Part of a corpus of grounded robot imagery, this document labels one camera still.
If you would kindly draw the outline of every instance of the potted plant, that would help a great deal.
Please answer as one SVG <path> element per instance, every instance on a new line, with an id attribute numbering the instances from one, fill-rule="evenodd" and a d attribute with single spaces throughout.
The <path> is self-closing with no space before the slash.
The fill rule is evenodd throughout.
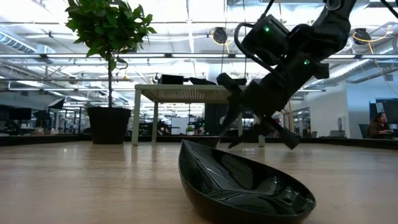
<path id="1" fill-rule="evenodd" d="M 187 135 L 193 136 L 195 134 L 195 129 L 192 126 L 188 126 L 187 129 Z"/>
<path id="2" fill-rule="evenodd" d="M 141 43 L 148 33 L 152 15 L 144 15 L 142 6 L 132 10 L 122 0 L 68 0 L 68 28 L 77 33 L 75 44 L 84 43 L 89 51 L 86 57 L 99 54 L 108 64 L 109 96 L 107 108 L 88 108 L 93 143 L 121 144 L 131 116 L 131 110 L 112 107 L 112 71 L 117 63 L 126 69 L 128 63 L 119 54 L 142 49 Z"/>

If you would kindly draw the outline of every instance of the bowl rim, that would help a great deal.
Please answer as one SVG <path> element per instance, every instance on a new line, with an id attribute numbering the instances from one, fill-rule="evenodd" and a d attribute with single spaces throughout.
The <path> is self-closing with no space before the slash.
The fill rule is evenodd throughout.
<path id="1" fill-rule="evenodd" d="M 183 144 L 184 141 L 191 142 L 191 141 L 188 141 L 188 140 L 184 140 L 184 139 L 183 139 L 183 140 L 181 141 L 181 146 L 182 146 L 182 144 Z M 187 180 L 185 180 L 185 177 L 181 174 L 181 168 L 180 168 L 180 158 L 181 158 L 181 157 L 180 157 L 180 155 L 181 155 L 181 150 L 180 150 L 180 152 L 179 152 L 179 154 L 178 154 L 178 172 L 179 172 L 179 174 L 180 174 L 180 178 L 185 182 L 185 184 L 187 184 L 187 185 L 188 185 L 191 189 L 193 189 L 195 192 L 199 193 L 200 195 L 202 195 L 202 196 L 204 196 L 204 197 L 206 197 L 206 198 L 208 198 L 208 199 L 211 199 L 209 196 L 205 195 L 204 193 L 200 192 L 200 191 L 197 190 L 196 188 L 192 187 L 192 185 L 189 184 L 189 183 L 187 182 Z M 236 156 L 236 157 L 240 157 L 240 158 L 242 158 L 242 159 L 244 159 L 244 160 L 252 161 L 252 160 L 250 160 L 250 159 L 248 159 L 248 158 L 245 158 L 245 157 L 242 157 L 242 156 L 237 156 L 237 155 L 235 155 L 235 154 L 231 154 L 231 155 Z M 301 182 L 300 182 L 299 180 L 297 180 L 296 178 L 292 177 L 291 175 L 286 174 L 285 172 L 283 172 L 283 171 L 281 171 L 281 170 L 279 170 L 279 169 L 275 169 L 275 168 L 273 168 L 273 167 L 271 167 L 271 166 L 269 166 L 269 165 L 265 165 L 265 164 L 262 164 L 262 163 L 257 162 L 257 161 L 253 161 L 253 162 L 255 162 L 255 163 L 257 163 L 257 164 L 261 164 L 261 165 L 266 166 L 266 167 L 268 167 L 268 168 L 271 168 L 272 170 L 276 170 L 277 172 L 281 172 L 282 174 L 284 174 L 284 175 L 286 175 L 286 176 L 288 176 L 288 177 L 290 177 L 290 178 L 296 180 L 296 181 L 297 181 L 299 184 L 301 184 L 301 185 L 304 187 L 304 189 L 307 190 L 307 191 L 309 192 L 309 194 L 313 197 L 313 208 L 312 208 L 310 211 L 308 211 L 308 212 L 301 212 L 301 213 L 298 213 L 298 214 L 295 214 L 295 215 L 266 215 L 266 214 L 263 214 L 263 213 L 253 212 L 253 211 L 246 210 L 246 209 L 242 209 L 242 208 L 236 208 L 236 207 L 234 207 L 234 206 L 232 206 L 232 205 L 229 205 L 229 204 L 227 204 L 227 203 L 220 202 L 220 201 L 217 201 L 217 200 L 214 200 L 214 201 L 217 201 L 218 203 L 221 203 L 221 204 L 223 204 L 224 206 L 227 206 L 227 207 L 229 207 L 229 208 L 234 208 L 234 209 L 238 209 L 238 210 L 243 210 L 243 211 L 248 212 L 248 213 L 253 213 L 253 214 L 256 214 L 256 215 L 268 216 L 268 217 L 289 217 L 289 218 L 290 218 L 290 217 L 291 217 L 291 218 L 294 218 L 294 217 L 301 217 L 301 216 L 303 216 L 304 214 L 310 214 L 310 213 L 315 209 L 315 207 L 317 206 L 317 199 L 315 198 L 315 196 L 314 196 L 314 194 L 311 192 L 311 190 L 308 189 L 307 186 L 305 186 L 303 183 L 301 183 Z"/>

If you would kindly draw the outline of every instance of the cable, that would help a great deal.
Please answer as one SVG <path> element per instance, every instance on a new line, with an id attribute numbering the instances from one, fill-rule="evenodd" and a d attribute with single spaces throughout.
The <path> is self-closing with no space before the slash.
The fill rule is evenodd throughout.
<path id="1" fill-rule="evenodd" d="M 244 14 L 244 22 L 246 22 L 246 8 L 244 6 L 244 0 L 243 0 L 243 14 Z M 244 36 L 247 36 L 247 27 L 244 27 Z M 248 67 L 248 57 L 244 55 L 244 78 L 246 78 L 246 69 Z"/>
<path id="2" fill-rule="evenodd" d="M 225 44 L 217 43 L 217 41 L 214 39 L 214 30 L 211 31 L 211 38 L 213 39 L 214 43 L 216 43 L 217 45 L 229 45 L 230 43 L 234 42 L 233 40 L 231 40 L 229 43 L 225 43 Z"/>
<path id="3" fill-rule="evenodd" d="M 372 48 L 371 43 L 368 43 L 368 45 L 369 45 L 369 49 L 371 49 L 372 54 L 374 54 L 374 53 L 373 53 L 373 48 Z"/>
<path id="4" fill-rule="evenodd" d="M 268 11 L 271 9 L 271 6 L 272 6 L 272 4 L 274 3 L 274 1 L 275 1 L 275 0 L 270 0 L 270 1 L 269 1 L 266 10 L 265 10 L 264 13 L 261 15 L 261 19 L 262 19 L 263 17 L 266 17 L 266 16 L 267 16 Z"/>
<path id="5" fill-rule="evenodd" d="M 386 0 L 380 0 L 380 2 L 383 3 L 383 5 L 385 5 L 388 10 L 390 10 L 390 12 L 398 19 L 397 11 L 395 11 L 394 8 L 392 8 L 392 6 L 386 2 Z"/>
<path id="6" fill-rule="evenodd" d="M 357 32 L 355 32 L 355 33 L 353 34 L 353 37 L 354 37 L 355 39 L 359 40 L 359 41 L 362 41 L 362 42 L 372 43 L 372 42 L 376 42 L 376 41 L 379 41 L 379 40 L 382 40 L 382 39 L 386 38 L 387 35 L 388 35 L 388 32 L 389 32 L 390 28 L 391 28 L 391 26 L 387 26 L 387 32 L 384 34 L 383 37 L 380 37 L 380 38 L 378 38 L 377 40 L 363 40 L 363 39 L 360 39 L 360 38 L 358 38 L 358 37 L 355 36 L 355 35 L 357 34 Z"/>
<path id="7" fill-rule="evenodd" d="M 273 73 L 279 80 L 281 80 L 282 82 L 285 81 L 285 78 L 275 69 L 273 69 L 271 66 L 269 66 L 268 64 L 264 63 L 261 59 L 257 58 L 254 54 L 248 52 L 240 43 L 239 41 L 239 30 L 242 28 L 242 26 L 247 26 L 250 28 L 253 28 L 254 25 L 247 23 L 247 22 L 242 22 L 240 23 L 236 29 L 235 29 L 235 33 L 234 33 L 234 40 L 235 40 L 235 44 L 238 47 L 238 49 L 240 51 L 242 51 L 242 53 L 244 55 L 246 55 L 247 57 L 249 57 L 251 60 L 253 60 L 254 62 L 258 63 L 259 65 L 263 66 L 266 70 L 270 71 L 271 73 Z M 269 56 L 273 56 L 269 51 L 266 50 L 266 53 L 269 54 Z"/>
<path id="8" fill-rule="evenodd" d="M 369 47 L 370 47 L 371 52 L 372 52 L 372 54 L 373 54 L 373 49 L 372 49 L 372 46 L 370 45 L 370 43 L 369 43 Z M 384 76 L 385 74 L 384 74 L 384 72 L 383 72 L 383 69 L 379 66 L 377 60 L 374 60 L 374 63 L 375 63 L 375 64 L 377 65 L 377 67 L 380 69 L 381 75 Z M 396 92 L 396 91 L 393 89 L 393 87 L 390 85 L 390 83 L 387 82 L 387 80 L 386 80 L 385 78 L 384 78 L 384 81 L 385 81 L 385 83 L 388 85 L 388 87 L 391 89 L 391 91 L 393 91 L 396 95 L 398 95 L 398 92 Z"/>
<path id="9" fill-rule="evenodd" d="M 224 28 L 225 32 L 226 32 L 226 17 L 225 17 L 225 28 Z M 225 50 L 225 44 L 223 44 L 223 56 L 221 58 L 221 72 L 223 73 L 223 65 L 224 65 L 224 50 Z"/>

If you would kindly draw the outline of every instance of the robotic arm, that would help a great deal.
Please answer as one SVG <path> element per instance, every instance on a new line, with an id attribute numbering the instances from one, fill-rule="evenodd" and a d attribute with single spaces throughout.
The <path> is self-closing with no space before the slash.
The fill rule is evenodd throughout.
<path id="1" fill-rule="evenodd" d="M 356 0 L 324 0 L 325 7 L 312 26 L 299 24 L 291 31 L 272 15 L 267 16 L 273 2 L 270 1 L 265 13 L 255 24 L 241 23 L 235 30 L 234 41 L 240 51 L 270 71 L 270 74 L 259 83 L 252 81 L 244 90 L 227 74 L 218 76 L 219 85 L 231 93 L 221 132 L 236 119 L 244 106 L 252 109 L 261 119 L 256 127 L 262 130 L 261 134 L 276 129 L 285 144 L 293 149 L 299 140 L 289 130 L 279 126 L 271 116 L 282 110 L 290 97 L 312 76 L 317 79 L 329 77 L 329 65 L 321 61 L 345 46 L 351 30 L 349 15 Z M 252 29 L 240 43 L 238 34 L 242 26 Z M 265 98 L 265 102 L 259 103 L 259 97 Z M 239 138 L 239 142 L 233 142 L 230 147 L 242 140 Z"/>

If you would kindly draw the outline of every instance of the small plant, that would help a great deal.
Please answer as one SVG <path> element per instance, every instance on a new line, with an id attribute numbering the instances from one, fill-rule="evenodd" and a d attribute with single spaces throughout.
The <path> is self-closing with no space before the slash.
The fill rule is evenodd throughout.
<path id="1" fill-rule="evenodd" d="M 195 129 L 191 126 L 188 126 L 186 129 L 187 132 L 195 131 Z"/>
<path id="2" fill-rule="evenodd" d="M 152 15 L 145 16 L 141 5 L 132 10 L 122 0 L 68 0 L 68 3 L 66 26 L 79 37 L 74 43 L 84 43 L 89 48 L 86 57 L 100 54 L 108 62 L 109 107 L 112 107 L 112 71 L 117 62 L 125 65 L 118 69 L 128 66 L 119 54 L 142 49 L 143 38 L 156 33 L 149 27 Z"/>

